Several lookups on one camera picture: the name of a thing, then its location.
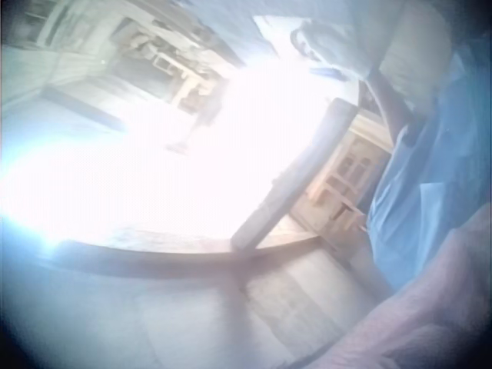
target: blue shirt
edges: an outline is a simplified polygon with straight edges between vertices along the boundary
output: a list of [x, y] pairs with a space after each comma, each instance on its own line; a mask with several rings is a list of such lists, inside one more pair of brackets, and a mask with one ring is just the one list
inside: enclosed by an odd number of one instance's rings
[[417, 137], [400, 133], [367, 217], [374, 262], [396, 289], [490, 200], [491, 81], [488, 35], [455, 53], [437, 114]]

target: hand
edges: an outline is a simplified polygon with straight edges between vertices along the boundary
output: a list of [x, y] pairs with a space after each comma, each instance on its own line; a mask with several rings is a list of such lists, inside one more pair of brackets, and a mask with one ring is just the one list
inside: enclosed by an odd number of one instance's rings
[[371, 73], [371, 60], [361, 51], [350, 32], [338, 31], [317, 22], [305, 22], [298, 37], [300, 43], [306, 44], [308, 54], [313, 53], [333, 68], [347, 71], [362, 81]]

